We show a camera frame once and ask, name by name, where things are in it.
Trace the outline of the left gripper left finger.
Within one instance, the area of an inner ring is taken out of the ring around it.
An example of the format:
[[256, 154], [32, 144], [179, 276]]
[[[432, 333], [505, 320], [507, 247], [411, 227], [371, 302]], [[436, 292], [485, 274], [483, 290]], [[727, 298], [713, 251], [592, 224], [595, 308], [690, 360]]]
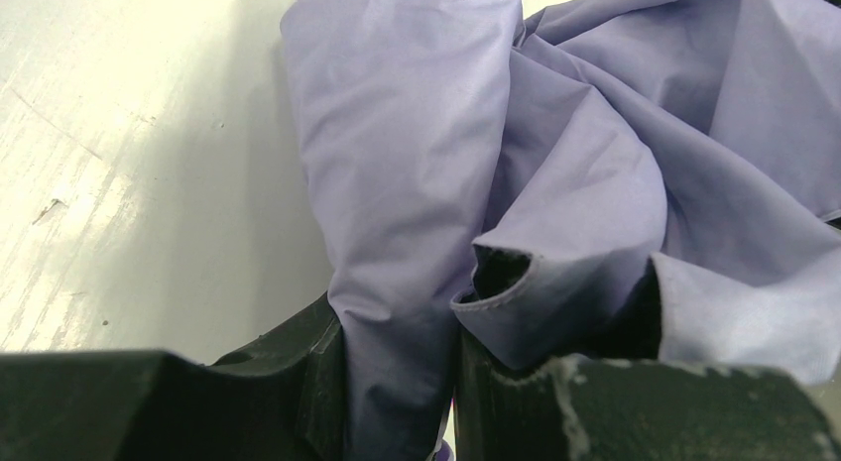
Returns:
[[1, 359], [5, 460], [338, 460], [341, 325], [320, 298], [211, 365], [163, 350]]

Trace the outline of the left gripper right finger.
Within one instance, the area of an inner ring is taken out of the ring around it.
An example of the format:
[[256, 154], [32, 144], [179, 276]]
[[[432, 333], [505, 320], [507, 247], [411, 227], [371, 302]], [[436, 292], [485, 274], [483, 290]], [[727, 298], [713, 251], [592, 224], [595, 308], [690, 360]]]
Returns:
[[460, 335], [461, 460], [836, 460], [825, 413], [758, 367], [551, 356], [512, 371]]

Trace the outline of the lavender folding umbrella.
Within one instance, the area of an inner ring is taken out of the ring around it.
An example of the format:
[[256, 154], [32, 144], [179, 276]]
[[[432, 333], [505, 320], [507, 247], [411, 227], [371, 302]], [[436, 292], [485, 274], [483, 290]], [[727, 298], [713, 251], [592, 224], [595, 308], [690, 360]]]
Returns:
[[345, 337], [349, 460], [425, 460], [459, 328], [521, 369], [661, 300], [646, 355], [840, 359], [840, 10], [297, 0], [289, 96]]

